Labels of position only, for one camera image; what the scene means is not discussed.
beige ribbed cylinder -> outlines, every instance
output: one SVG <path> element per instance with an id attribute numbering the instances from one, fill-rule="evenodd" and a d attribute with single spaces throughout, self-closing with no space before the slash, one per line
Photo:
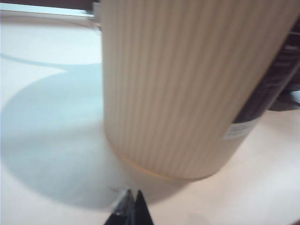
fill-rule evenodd
<path id="1" fill-rule="evenodd" d="M 103 0 L 111 145 L 169 177 L 218 171 L 244 138 L 222 137 L 299 11 L 299 0 Z"/>

white surface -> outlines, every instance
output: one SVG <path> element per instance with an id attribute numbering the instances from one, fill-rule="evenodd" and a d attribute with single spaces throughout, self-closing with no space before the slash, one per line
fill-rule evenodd
<path id="1" fill-rule="evenodd" d="M 100 36 L 88 20 L 1 16 L 1 224 L 102 224 L 123 187 L 144 191 L 157 225 L 300 218 L 300 111 L 267 112 L 216 175 L 164 180 L 105 140 Z"/>

